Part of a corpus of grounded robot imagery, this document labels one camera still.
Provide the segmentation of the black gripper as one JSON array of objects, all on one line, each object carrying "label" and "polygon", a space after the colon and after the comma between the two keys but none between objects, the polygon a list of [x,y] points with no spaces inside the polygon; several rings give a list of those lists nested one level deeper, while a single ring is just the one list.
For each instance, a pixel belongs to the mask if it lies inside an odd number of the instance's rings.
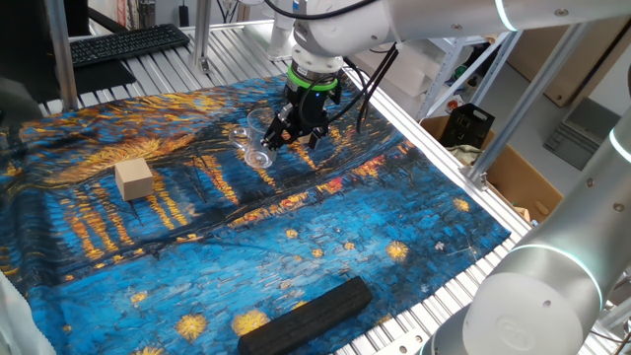
[{"label": "black gripper", "polygon": [[340,104],[341,86],[336,82],[332,90],[319,91],[313,88],[308,92],[308,88],[287,82],[284,94],[289,104],[274,111],[261,140],[262,145],[270,151],[278,151],[293,142],[294,136],[311,134],[309,147],[316,149],[320,140],[328,134],[328,113],[324,105],[328,100]]}]

